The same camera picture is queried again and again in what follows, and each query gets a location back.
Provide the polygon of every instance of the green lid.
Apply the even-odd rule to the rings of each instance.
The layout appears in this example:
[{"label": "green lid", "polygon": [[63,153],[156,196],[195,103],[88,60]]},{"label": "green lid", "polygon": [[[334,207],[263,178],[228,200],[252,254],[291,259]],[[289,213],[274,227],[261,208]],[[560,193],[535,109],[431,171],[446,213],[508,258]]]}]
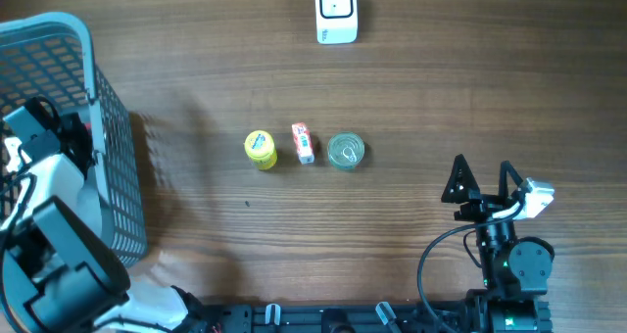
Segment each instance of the green lid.
[{"label": "green lid", "polygon": [[340,132],[329,140],[329,161],[342,170],[354,169],[363,158],[362,139],[353,132]]}]

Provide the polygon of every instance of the wooden table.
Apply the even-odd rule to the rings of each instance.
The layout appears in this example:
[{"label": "wooden table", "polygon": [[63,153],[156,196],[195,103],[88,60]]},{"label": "wooden table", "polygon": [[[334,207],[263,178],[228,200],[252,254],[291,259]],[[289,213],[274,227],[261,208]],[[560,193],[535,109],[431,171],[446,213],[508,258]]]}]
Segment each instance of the wooden table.
[{"label": "wooden table", "polygon": [[[556,332],[627,323],[625,0],[360,0],[357,43],[315,41],[314,0],[0,0],[1,20],[62,10],[132,113],[151,252],[132,272],[228,302],[413,301],[420,254],[458,226],[440,195],[464,153],[551,181],[520,222],[556,249]],[[321,142],[296,161],[290,125]],[[273,134],[278,165],[242,146]],[[365,165],[326,143],[352,130]],[[482,286],[461,237],[430,257],[429,298]]]}]

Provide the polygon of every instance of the gray plastic basket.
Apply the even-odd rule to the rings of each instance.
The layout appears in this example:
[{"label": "gray plastic basket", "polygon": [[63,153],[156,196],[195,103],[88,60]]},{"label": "gray plastic basket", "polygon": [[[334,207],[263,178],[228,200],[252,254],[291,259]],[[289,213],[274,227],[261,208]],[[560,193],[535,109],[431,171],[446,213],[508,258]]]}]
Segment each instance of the gray plastic basket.
[{"label": "gray plastic basket", "polygon": [[[83,221],[125,266],[133,265],[148,247],[128,112],[95,65],[91,36],[77,17],[47,13],[0,24],[2,116],[34,96],[46,97],[60,114],[79,112],[91,124],[97,164],[81,192],[98,193],[92,199],[100,203],[101,213],[95,222]],[[11,135],[2,122],[3,142]],[[2,143],[3,175],[8,158]],[[7,193],[0,213],[7,214],[17,197],[17,190]]]}]

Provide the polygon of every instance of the red and white box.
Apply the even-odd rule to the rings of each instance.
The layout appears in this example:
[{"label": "red and white box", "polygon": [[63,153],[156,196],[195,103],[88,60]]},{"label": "red and white box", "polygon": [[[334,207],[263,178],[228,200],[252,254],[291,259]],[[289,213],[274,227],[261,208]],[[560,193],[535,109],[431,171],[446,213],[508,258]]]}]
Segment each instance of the red and white box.
[{"label": "red and white box", "polygon": [[301,161],[301,164],[313,163],[315,160],[314,146],[312,146],[310,130],[303,122],[297,122],[292,124],[292,135],[294,136],[296,153],[298,153],[298,159]]}]

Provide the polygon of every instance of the can lid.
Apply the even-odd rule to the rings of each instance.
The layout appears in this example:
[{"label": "can lid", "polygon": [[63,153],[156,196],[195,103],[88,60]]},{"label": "can lid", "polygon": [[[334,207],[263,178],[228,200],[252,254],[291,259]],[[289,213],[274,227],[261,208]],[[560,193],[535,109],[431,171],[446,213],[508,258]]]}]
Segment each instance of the can lid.
[{"label": "can lid", "polygon": [[340,132],[329,140],[329,161],[334,167],[356,167],[362,161],[364,151],[362,139],[353,132]]},{"label": "can lid", "polygon": [[265,131],[253,131],[246,137],[244,149],[251,158],[263,158],[274,153],[274,140]]}]

